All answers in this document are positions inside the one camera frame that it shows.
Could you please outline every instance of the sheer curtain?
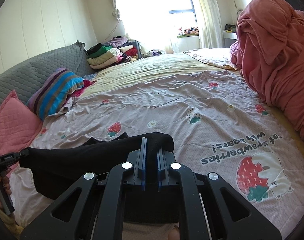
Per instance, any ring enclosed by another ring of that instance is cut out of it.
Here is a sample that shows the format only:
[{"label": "sheer curtain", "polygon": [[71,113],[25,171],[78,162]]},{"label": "sheer curtain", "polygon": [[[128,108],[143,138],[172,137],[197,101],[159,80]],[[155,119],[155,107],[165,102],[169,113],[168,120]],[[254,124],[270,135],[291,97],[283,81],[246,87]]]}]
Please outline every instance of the sheer curtain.
[{"label": "sheer curtain", "polygon": [[217,0],[193,0],[201,48],[222,48],[223,33]]},{"label": "sheer curtain", "polygon": [[140,42],[142,52],[162,49],[178,52],[175,28],[163,0],[116,0],[128,36]]}]

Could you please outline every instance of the shelf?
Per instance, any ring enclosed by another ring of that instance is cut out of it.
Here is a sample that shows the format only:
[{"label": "shelf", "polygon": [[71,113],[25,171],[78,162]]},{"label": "shelf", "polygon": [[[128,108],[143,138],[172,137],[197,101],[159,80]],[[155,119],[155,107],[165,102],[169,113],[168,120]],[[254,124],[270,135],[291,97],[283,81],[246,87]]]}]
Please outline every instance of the shelf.
[{"label": "shelf", "polygon": [[223,33],[223,37],[224,37],[225,39],[237,40],[237,35],[236,35],[236,33]]}]

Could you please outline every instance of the pink quilted pillow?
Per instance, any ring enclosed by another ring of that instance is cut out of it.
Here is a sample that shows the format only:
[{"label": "pink quilted pillow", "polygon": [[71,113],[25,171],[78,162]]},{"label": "pink quilted pillow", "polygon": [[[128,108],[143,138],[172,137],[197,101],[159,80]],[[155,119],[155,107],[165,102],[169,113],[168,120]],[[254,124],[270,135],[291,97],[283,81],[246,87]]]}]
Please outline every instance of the pink quilted pillow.
[{"label": "pink quilted pillow", "polygon": [[42,128],[42,121],[12,90],[0,105],[0,155],[28,147]]}]

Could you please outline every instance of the windowsill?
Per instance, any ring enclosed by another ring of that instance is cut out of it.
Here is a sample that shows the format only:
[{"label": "windowsill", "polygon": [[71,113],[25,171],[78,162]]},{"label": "windowsill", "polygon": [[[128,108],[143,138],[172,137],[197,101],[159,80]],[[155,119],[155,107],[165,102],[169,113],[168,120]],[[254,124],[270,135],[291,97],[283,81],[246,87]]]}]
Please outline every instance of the windowsill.
[{"label": "windowsill", "polygon": [[178,35],[177,38],[184,38],[184,37],[190,37],[190,36],[199,36],[198,34],[181,34]]}]

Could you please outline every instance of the striped pillow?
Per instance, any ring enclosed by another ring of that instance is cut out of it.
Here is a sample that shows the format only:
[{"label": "striped pillow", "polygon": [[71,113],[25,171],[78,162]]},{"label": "striped pillow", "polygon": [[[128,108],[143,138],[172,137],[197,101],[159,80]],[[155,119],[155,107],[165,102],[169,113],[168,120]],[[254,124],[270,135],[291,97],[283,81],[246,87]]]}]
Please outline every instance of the striped pillow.
[{"label": "striped pillow", "polygon": [[83,78],[70,70],[59,68],[28,100],[27,106],[44,120],[48,115],[59,112],[68,95],[83,86]]}]

